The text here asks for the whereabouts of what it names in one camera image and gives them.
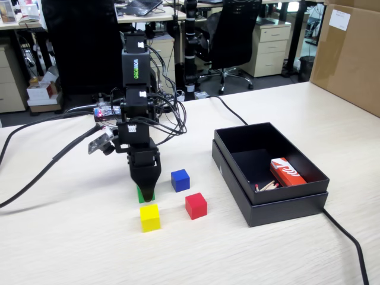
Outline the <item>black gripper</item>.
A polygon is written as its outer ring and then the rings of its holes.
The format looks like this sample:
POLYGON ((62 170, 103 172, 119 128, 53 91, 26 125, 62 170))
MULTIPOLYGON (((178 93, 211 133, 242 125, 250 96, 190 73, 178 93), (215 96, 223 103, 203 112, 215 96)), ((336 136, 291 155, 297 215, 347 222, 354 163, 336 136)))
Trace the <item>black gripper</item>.
POLYGON ((155 200, 154 190, 161 174, 159 149, 142 122, 117 122, 114 146, 126 153, 132 180, 137 184, 139 203, 155 200))

